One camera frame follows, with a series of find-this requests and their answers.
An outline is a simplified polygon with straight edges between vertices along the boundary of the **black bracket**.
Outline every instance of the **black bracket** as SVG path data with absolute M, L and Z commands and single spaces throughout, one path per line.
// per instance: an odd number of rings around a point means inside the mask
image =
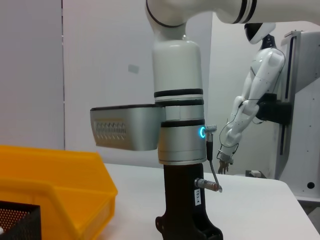
M 262 121 L 270 121 L 277 124 L 289 125 L 292 119 L 292 104 L 277 100 L 274 93 L 264 94 L 257 102 L 259 111 L 256 117 Z
M 209 220 L 205 190 L 195 186 L 204 178 L 203 165 L 165 165 L 166 211 L 155 220 L 164 240 L 223 240 L 223 234 Z

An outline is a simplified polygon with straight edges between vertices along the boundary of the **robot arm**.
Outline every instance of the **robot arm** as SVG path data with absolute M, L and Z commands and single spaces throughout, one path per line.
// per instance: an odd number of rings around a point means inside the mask
M 258 30 L 256 33 L 261 36 L 266 35 L 262 34 L 261 30 Z M 258 113 L 259 106 L 257 103 L 259 99 L 265 93 L 271 93 L 273 91 L 284 64 L 285 56 L 276 48 L 260 50 L 256 58 L 252 61 L 250 72 L 244 83 L 242 95 L 235 98 L 229 119 L 230 122 L 225 126 L 225 141 L 221 144 L 221 149 L 217 155 L 217 158 L 220 159 L 220 165 L 222 166 L 219 173 L 222 173 L 222 168 L 224 168 L 225 171 L 225 168 L 228 167 L 229 164 L 233 164 L 232 155 L 239 146 L 242 132 Z

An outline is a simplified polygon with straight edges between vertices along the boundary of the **gray cable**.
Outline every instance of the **gray cable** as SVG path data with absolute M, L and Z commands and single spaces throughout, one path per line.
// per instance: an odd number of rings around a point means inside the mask
M 215 170 L 214 170 L 214 165 L 213 165 L 213 163 L 212 163 L 212 160 L 210 160 L 209 163 L 210 163 L 210 168 L 211 168 L 211 172 L 212 172 L 212 174 L 213 174 L 215 183 L 218 185 L 218 188 L 219 188 L 219 187 L 220 187 L 220 184 L 219 184 L 219 181 L 218 181 L 216 172 L 215 172 Z

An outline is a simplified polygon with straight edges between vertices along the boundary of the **white table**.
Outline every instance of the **white table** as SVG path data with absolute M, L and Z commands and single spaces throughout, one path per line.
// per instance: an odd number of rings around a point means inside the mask
M 118 196 L 115 216 L 98 240 L 162 240 L 155 219 L 166 209 L 163 170 L 113 164 L 106 164 L 106 168 Z M 204 175 L 213 181 L 211 174 Z M 285 183 L 218 177 L 223 193 L 205 191 L 206 211 L 225 240 L 320 240 Z

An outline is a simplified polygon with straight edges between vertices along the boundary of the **black stripe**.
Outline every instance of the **black stripe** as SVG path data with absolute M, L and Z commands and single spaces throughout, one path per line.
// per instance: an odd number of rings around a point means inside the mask
M 205 102 L 202 99 L 199 100 L 175 100 L 175 101 L 158 101 L 156 103 L 158 106 L 161 107 L 171 107 L 171 106 L 197 106 L 197 105 L 204 105 Z
M 246 19 L 242 22 L 243 24 L 246 24 L 247 22 L 250 21 L 250 19 L 252 18 L 252 16 L 253 16 L 254 13 L 255 13 L 256 6 L 257 6 L 257 0 L 252 0 L 252 5 L 251 5 L 251 8 L 250 8 L 249 15 L 248 15 L 248 16 L 246 17 Z
M 94 107 L 90 111 L 101 111 L 101 110 L 117 110 L 117 109 L 138 109 L 138 108 L 160 108 L 156 104 L 137 104 L 137 105 L 123 105 L 123 106 L 103 106 Z
M 285 83 L 285 99 L 289 98 L 289 86 L 290 86 L 290 74 L 291 74 L 291 63 L 292 63 L 292 55 L 294 48 L 294 37 L 290 40 L 290 50 L 289 50 L 289 61 L 288 61 L 288 71 L 286 74 L 286 83 Z
M 246 8 L 247 8 L 247 0 L 242 0 L 240 12 L 239 12 L 239 16 L 238 16 L 238 18 L 233 22 L 233 24 L 237 24 L 237 23 L 240 22 L 240 20 L 241 20 L 241 19 L 244 17 L 244 15 L 245 15 Z
M 146 0 L 145 5 L 146 5 L 146 9 L 148 10 L 148 13 L 150 14 L 150 17 L 152 17 L 152 19 L 153 19 L 157 24 L 159 24 L 159 25 L 161 25 L 161 26 L 163 26 L 163 27 L 165 27 L 165 28 L 170 28 L 170 29 L 172 29 L 172 28 L 177 28 L 177 27 L 180 27 L 180 26 L 182 26 L 182 25 L 184 24 L 184 23 L 182 23 L 182 24 L 177 25 L 177 26 L 169 26 L 169 25 L 166 25 L 166 24 L 164 24 L 164 23 L 162 23 L 162 22 L 159 22 L 159 21 L 152 15 L 152 13 L 151 13 L 151 11 L 150 11 L 150 9 L 149 9 L 148 0 Z
M 194 94 L 204 94 L 204 91 L 201 88 L 156 91 L 153 96 L 155 98 L 158 98 L 158 97 L 194 95 Z
M 187 121 L 164 121 L 161 123 L 162 128 L 178 128 L 189 126 L 201 126 L 205 125 L 205 120 L 187 120 Z

